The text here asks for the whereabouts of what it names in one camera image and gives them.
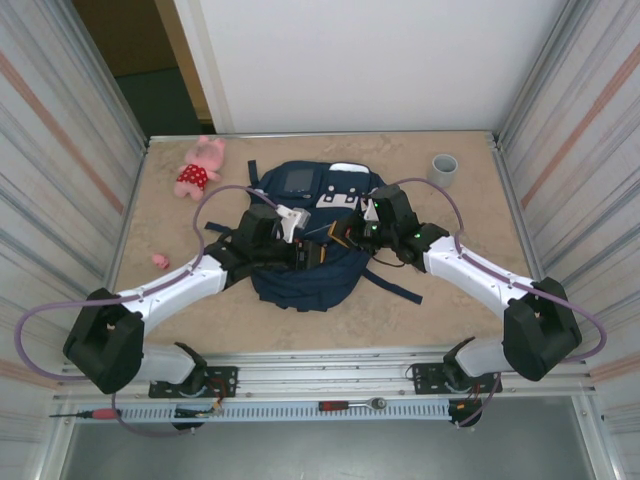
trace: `pink pig toy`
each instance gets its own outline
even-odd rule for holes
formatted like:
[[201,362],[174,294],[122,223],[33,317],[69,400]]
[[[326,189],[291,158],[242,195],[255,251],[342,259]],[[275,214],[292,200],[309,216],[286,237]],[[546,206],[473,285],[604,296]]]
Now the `pink pig toy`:
[[176,179],[173,193],[178,197],[191,195],[192,199],[200,200],[208,180],[219,182],[222,179],[216,170],[222,167],[224,146],[225,141],[222,138],[211,141],[205,135],[201,135],[184,157],[187,165],[180,167],[180,176]]

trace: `table surface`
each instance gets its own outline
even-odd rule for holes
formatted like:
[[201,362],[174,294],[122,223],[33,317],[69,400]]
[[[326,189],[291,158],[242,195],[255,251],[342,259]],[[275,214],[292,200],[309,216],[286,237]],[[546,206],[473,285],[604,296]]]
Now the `table surface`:
[[[152,262],[166,254],[171,267],[188,262],[197,249],[191,229],[196,203],[173,195],[173,183],[191,141],[157,142],[145,161],[117,290],[145,284],[164,274]],[[504,191],[483,132],[428,132],[361,135],[232,138],[227,140],[220,185],[247,185],[247,161],[260,174],[288,160],[351,161],[368,165],[386,182],[424,177],[431,159],[449,153],[459,162],[448,189],[465,222],[462,242],[490,261],[520,275],[528,270]],[[420,221],[454,232],[455,215],[442,195],[424,184],[403,189]],[[215,221],[237,226],[247,194],[226,191],[202,210],[199,225]],[[217,234],[205,231],[205,242]],[[379,258],[394,262],[391,252]],[[502,319],[447,282],[412,267],[369,268],[384,279],[424,297],[415,305],[361,279],[353,293],[328,312],[299,313],[261,302],[249,280],[183,309],[149,335],[153,343],[187,343],[202,354],[359,347],[455,344],[469,336],[500,335]]]

